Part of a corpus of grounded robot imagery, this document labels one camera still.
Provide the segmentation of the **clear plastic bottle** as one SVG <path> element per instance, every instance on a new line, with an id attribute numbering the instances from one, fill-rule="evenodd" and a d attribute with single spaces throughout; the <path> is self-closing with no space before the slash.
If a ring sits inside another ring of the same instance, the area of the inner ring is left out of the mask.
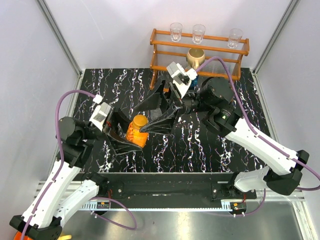
<path id="1" fill-rule="evenodd" d="M 160 108 L 150 110 L 150 119 L 153 121 L 153 120 L 159 118 L 162 114 L 163 113 Z"/>

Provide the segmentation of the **orange juice bottle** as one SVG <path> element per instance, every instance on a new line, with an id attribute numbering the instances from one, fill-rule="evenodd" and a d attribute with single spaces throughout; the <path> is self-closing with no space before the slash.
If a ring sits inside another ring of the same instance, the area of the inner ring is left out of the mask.
<path id="1" fill-rule="evenodd" d="M 126 132 L 125 139 L 144 148 L 149 137 L 149 134 L 146 132 L 141 132 L 140 129 L 137 129 L 133 126 L 133 121 L 130 123 L 129 128 Z"/>

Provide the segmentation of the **orange bottle cap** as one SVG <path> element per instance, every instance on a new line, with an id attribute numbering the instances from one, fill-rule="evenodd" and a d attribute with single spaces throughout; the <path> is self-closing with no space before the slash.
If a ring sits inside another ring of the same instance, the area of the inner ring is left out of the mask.
<path id="1" fill-rule="evenodd" d="M 132 125 L 137 129 L 140 129 L 147 124 L 148 124 L 148 119 L 145 115 L 142 115 L 142 114 L 136 115 L 132 121 Z"/>

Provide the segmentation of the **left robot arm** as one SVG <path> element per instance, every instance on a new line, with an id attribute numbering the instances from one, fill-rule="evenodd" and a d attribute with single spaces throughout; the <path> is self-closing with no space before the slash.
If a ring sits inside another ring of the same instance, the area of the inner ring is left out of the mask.
<path id="1" fill-rule="evenodd" d="M 103 211 L 101 202 L 115 202 L 121 197 L 122 182 L 112 182 L 97 172 L 90 172 L 82 184 L 62 200 L 91 155 L 91 140 L 109 143 L 118 155 L 142 149 L 119 136 L 119 130 L 127 131 L 130 124 L 131 120 L 119 108 L 106 103 L 98 105 L 88 121 L 66 116 L 56 122 L 60 150 L 51 173 L 27 210 L 13 216 L 9 223 L 21 234 L 19 239 L 57 240 L 67 221 L 87 202 L 99 201 L 96 209 L 91 208 L 97 217 Z"/>

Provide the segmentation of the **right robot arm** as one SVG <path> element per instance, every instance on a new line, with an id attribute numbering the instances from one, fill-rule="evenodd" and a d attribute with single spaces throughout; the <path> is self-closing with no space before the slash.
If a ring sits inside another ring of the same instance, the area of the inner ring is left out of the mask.
<path id="1" fill-rule="evenodd" d="M 170 83 L 169 92 L 163 92 L 164 85 L 165 81 L 159 80 L 147 97 L 134 107 L 136 112 L 160 112 L 142 127 L 142 132 L 168 135 L 180 116 L 205 112 L 202 123 L 208 131 L 242 146 L 266 164 L 262 169 L 234 173 L 227 185 L 230 197 L 236 199 L 244 192 L 265 188 L 289 196 L 299 189 L 309 153 L 290 150 L 253 126 L 242 111 L 242 105 L 233 103 L 237 92 L 231 81 L 209 77 L 202 82 L 199 92 L 184 93 L 175 81 Z"/>

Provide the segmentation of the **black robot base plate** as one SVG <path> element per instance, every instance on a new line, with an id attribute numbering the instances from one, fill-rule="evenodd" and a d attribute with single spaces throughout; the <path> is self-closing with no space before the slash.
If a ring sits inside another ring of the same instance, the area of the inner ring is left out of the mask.
<path id="1" fill-rule="evenodd" d="M 103 173 L 106 196 L 138 210 L 220 209 L 225 201 L 256 200 L 255 190 L 232 190 L 231 173 Z"/>

